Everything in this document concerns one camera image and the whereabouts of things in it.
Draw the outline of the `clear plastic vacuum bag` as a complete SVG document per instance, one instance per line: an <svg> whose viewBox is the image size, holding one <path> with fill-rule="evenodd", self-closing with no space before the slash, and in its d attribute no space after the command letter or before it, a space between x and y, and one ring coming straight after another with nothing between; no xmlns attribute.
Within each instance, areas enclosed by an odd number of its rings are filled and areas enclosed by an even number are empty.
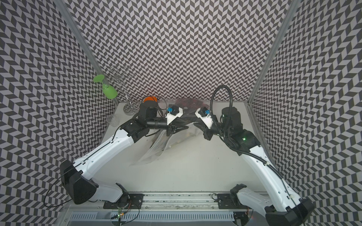
<svg viewBox="0 0 362 226"><path fill-rule="evenodd" d="M177 99L171 99L168 102L168 106L171 107L175 105ZM197 109L183 109L184 114L193 116L193 112L196 112ZM151 136L151 146L149 150L135 161L132 166L136 165L146 165L156 161L165 151L175 147L187 140L194 139L202 134L202 130L196 128L195 126L190 126L187 130L183 130L171 136L167 136L165 131L159 131L156 134Z"/></svg>

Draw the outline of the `red black plaid shirt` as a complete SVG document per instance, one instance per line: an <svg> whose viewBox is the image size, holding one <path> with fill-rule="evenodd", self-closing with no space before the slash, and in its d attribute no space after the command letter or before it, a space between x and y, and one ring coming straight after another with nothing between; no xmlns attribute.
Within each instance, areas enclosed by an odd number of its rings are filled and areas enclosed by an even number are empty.
<svg viewBox="0 0 362 226"><path fill-rule="evenodd" d="M209 108L209 105L203 100L194 98L181 98L177 99L175 105L183 109L198 109L202 107Z"/></svg>

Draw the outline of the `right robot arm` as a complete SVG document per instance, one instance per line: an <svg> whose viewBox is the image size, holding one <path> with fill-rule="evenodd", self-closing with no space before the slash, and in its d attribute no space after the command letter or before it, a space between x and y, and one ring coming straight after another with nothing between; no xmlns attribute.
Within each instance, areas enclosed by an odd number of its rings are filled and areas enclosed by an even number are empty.
<svg viewBox="0 0 362 226"><path fill-rule="evenodd" d="M241 116L235 107L222 110L220 120L206 107L196 110L196 124L204 138L219 136L227 147L235 151L250 166L266 189L267 196L253 192L246 185L236 185L232 200L250 207L266 218L270 226L303 226L315 206L308 198L301 198L276 170L257 137L243 128Z"/></svg>

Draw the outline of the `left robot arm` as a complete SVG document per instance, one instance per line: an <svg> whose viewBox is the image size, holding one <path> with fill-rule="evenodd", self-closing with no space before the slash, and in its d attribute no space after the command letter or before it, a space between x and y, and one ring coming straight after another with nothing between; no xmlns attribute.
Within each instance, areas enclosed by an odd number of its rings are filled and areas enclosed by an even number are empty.
<svg viewBox="0 0 362 226"><path fill-rule="evenodd" d="M109 186L97 182L94 175L111 159L146 136L150 130L164 130L168 136L188 128L180 119L183 109L173 105L166 116L157 116L158 103L145 101L137 114L120 125L113 136L75 161L60 165L61 184L75 204L87 201L116 203L125 193L121 184Z"/></svg>

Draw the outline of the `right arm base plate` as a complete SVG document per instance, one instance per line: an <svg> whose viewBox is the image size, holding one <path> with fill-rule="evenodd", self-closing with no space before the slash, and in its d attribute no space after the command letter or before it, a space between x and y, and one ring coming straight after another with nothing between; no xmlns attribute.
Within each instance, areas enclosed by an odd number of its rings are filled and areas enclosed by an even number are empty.
<svg viewBox="0 0 362 226"><path fill-rule="evenodd" d="M248 210L249 206L241 204L236 195L230 193L218 193L216 194L216 202L219 209L228 210Z"/></svg>

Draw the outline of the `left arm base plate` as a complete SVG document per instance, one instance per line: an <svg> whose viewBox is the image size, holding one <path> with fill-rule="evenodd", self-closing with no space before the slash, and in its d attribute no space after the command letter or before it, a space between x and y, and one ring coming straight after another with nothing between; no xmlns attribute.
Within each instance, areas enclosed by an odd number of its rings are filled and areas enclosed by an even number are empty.
<svg viewBox="0 0 362 226"><path fill-rule="evenodd" d="M144 194L135 193L135 194L123 194L120 199L116 202L104 202L103 209L106 210L115 210L119 208L125 208L126 210L137 210L142 207L144 199Z"/></svg>

